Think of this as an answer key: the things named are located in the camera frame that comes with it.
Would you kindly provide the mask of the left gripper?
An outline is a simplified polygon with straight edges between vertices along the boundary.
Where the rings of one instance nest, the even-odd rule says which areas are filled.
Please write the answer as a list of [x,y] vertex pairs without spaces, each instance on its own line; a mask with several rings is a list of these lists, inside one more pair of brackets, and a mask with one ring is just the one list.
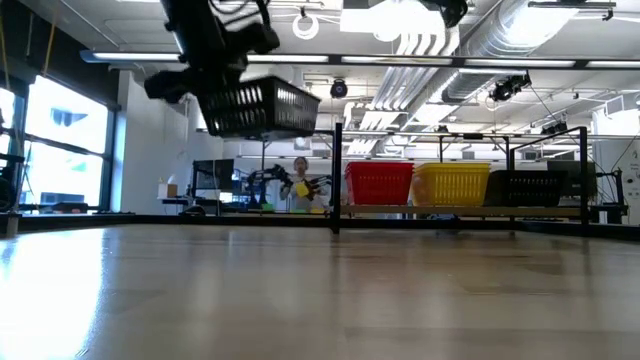
[[186,94],[208,94],[240,82],[248,67],[250,48],[222,51],[190,49],[184,51],[188,64],[182,71],[160,71],[144,80],[150,99],[177,104]]

